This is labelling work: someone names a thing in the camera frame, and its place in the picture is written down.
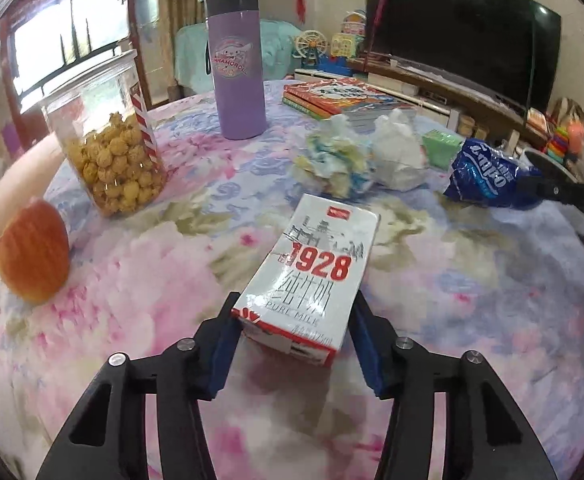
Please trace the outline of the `red apple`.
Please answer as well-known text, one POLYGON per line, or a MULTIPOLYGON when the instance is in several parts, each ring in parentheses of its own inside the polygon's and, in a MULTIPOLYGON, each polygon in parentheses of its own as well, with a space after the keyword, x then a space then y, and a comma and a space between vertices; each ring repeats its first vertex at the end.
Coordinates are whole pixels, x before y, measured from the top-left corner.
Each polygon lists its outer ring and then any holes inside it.
POLYGON ((0 278, 28 304, 44 304, 64 286, 69 270, 63 218, 37 198, 14 215, 0 236, 0 278))

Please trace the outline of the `white trash bin black bag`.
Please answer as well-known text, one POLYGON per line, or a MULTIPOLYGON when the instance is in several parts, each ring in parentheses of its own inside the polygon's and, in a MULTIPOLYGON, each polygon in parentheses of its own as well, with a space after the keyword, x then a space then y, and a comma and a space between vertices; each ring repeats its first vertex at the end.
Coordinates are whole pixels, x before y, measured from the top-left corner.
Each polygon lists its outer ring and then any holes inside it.
POLYGON ((584 182, 534 148, 525 148, 520 161, 530 168, 530 173, 520 177, 516 191, 557 203, 562 216, 579 236, 584 237, 584 182))

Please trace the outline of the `black television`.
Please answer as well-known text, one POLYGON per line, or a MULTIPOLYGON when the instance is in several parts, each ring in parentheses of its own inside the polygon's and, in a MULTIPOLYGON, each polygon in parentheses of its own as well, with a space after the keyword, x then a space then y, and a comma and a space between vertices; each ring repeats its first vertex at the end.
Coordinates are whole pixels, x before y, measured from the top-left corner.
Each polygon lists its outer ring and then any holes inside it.
POLYGON ((560 15, 535 0, 367 0, 365 50, 523 110, 550 101, 560 15))

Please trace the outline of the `clear popcorn jar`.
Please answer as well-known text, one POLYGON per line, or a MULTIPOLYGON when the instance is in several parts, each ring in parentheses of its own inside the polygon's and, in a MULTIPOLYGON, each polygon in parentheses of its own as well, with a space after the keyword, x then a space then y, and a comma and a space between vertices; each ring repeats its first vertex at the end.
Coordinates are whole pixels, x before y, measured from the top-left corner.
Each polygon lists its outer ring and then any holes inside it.
POLYGON ((42 101, 46 124, 105 217, 134 214, 166 184, 135 59, 135 50, 121 53, 42 101))

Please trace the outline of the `blue cookie bag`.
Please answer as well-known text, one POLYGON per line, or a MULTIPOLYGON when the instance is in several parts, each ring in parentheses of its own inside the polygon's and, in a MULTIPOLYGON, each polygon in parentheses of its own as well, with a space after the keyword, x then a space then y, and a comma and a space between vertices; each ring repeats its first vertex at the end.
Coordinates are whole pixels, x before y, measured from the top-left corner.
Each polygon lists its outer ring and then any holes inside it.
POLYGON ((486 142, 465 140, 450 165, 444 195, 457 203, 483 207, 526 210, 542 200, 518 190, 522 178, 539 177, 540 172, 515 158, 495 150, 486 142))

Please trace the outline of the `purple thermos bottle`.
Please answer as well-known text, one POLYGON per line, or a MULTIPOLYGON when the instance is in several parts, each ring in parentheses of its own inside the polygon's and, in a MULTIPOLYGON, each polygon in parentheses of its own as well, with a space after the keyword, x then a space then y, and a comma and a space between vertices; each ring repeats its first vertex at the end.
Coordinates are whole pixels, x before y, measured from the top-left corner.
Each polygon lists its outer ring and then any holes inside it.
POLYGON ((202 0, 206 72, 222 136, 247 140, 267 129, 258 0, 202 0))

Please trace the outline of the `green tissue pack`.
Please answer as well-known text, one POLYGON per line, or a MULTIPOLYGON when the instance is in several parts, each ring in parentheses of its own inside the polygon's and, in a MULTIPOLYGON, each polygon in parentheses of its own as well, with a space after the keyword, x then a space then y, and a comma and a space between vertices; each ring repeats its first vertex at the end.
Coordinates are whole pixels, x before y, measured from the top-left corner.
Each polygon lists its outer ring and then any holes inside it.
POLYGON ((421 141, 429 164, 447 170, 456 158, 464 139, 456 133, 433 129, 424 133, 421 141))

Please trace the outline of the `stack of books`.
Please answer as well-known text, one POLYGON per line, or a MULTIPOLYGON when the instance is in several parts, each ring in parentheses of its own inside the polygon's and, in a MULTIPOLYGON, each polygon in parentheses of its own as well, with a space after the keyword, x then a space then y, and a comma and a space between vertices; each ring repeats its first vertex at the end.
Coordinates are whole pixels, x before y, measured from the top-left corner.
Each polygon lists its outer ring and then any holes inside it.
POLYGON ((417 110, 397 96, 377 90, 355 78, 322 79, 287 84, 282 101, 318 120, 342 115, 360 133, 371 133, 381 116, 399 111, 399 118, 412 124, 417 110))

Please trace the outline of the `floral tablecloth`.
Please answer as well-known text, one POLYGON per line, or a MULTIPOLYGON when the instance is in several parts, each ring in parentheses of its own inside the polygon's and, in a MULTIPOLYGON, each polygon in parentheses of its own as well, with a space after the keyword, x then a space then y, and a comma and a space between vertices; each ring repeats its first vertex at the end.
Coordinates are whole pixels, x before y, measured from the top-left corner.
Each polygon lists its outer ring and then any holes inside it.
MULTIPOLYGON (((315 123, 266 87, 268 129, 232 142, 212 96, 158 110, 168 171, 157 203, 103 218, 70 167, 45 197, 62 215, 71 274, 31 307, 0 279, 0 454, 31 479, 114 352, 162 352, 242 289, 301 198, 293 161, 315 123)), ((584 245, 552 203, 517 211, 446 200, 431 171, 406 193, 377 190, 380 218, 361 288, 371 310, 436 353, 482 353, 566 479, 584 454, 584 245)), ((389 412, 345 344, 328 367, 251 340, 201 412, 221 479, 370 479, 389 412)))

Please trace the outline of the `colourful toy house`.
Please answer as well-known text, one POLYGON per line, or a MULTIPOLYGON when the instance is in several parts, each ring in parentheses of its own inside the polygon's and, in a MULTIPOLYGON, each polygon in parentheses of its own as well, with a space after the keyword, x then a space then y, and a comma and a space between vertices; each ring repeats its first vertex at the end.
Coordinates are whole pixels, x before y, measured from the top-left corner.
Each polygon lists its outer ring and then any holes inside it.
POLYGON ((364 36, 338 32, 330 41, 330 55, 332 58, 357 58, 364 36))

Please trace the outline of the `crumpled white tissue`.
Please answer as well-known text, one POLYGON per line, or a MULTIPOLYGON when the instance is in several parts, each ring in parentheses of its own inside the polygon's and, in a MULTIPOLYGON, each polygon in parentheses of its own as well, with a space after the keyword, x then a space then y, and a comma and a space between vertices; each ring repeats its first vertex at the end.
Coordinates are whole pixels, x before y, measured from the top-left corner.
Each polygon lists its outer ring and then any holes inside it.
POLYGON ((375 180, 390 190, 407 192, 425 181, 427 160, 412 119, 406 110, 395 108, 374 122, 370 140, 375 180))

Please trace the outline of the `balcony glass door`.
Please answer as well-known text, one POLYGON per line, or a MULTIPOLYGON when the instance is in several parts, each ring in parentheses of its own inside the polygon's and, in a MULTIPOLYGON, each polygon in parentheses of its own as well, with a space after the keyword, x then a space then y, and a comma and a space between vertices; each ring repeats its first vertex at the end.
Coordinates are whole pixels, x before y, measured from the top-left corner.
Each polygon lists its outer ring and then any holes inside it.
POLYGON ((137 50, 159 96, 158 0, 14 0, 0 28, 11 111, 22 116, 85 70, 137 50))

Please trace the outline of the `ferris wheel toy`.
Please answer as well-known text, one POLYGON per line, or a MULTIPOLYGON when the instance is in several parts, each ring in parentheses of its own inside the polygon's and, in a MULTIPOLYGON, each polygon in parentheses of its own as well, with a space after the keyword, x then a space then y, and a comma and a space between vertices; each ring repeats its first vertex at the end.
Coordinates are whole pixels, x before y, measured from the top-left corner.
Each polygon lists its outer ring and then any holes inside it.
POLYGON ((301 60, 302 68, 316 68, 328 47, 327 38, 319 30, 304 30, 294 40, 295 56, 301 60))

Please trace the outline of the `white red milk carton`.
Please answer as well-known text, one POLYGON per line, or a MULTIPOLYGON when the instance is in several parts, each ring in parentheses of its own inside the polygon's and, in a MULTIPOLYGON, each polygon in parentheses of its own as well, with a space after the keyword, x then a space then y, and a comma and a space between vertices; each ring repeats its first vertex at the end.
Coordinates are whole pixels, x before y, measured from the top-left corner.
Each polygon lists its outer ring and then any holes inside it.
POLYGON ((380 216, 306 194, 232 313, 253 341, 316 366, 341 349, 380 216))

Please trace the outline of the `crumpled colourful paper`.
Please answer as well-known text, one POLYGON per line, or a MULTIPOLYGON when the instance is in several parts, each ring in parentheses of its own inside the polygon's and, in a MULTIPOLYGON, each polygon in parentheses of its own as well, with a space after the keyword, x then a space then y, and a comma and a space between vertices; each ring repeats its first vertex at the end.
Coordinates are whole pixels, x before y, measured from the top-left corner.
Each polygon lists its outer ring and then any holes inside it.
POLYGON ((351 200, 374 184, 371 142, 349 119, 335 115, 308 133, 293 161, 293 175, 310 193, 351 200))

